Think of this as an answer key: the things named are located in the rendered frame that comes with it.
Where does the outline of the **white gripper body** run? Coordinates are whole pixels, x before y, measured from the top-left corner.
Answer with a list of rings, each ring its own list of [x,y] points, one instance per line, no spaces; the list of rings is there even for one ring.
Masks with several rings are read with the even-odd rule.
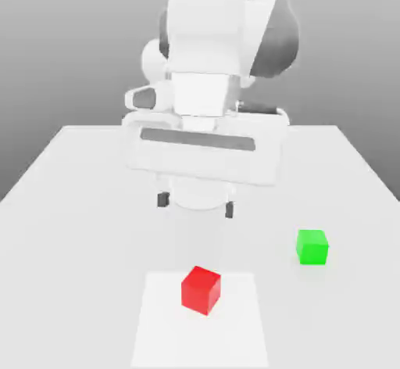
[[[211,130],[185,130],[182,117],[140,109],[122,121],[135,170],[248,185],[273,185],[289,127],[282,114],[229,111]]]

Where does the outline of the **small red cube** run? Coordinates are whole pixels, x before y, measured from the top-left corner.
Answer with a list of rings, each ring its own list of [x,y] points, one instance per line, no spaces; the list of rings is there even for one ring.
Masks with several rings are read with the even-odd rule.
[[[208,316],[220,298],[221,275],[195,266],[181,282],[181,305]]]

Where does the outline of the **small green cube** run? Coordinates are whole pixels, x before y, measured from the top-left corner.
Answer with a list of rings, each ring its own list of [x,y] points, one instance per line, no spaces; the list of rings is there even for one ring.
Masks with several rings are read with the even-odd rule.
[[[302,265],[325,265],[329,243],[325,232],[316,229],[300,229],[296,240],[296,253]]]

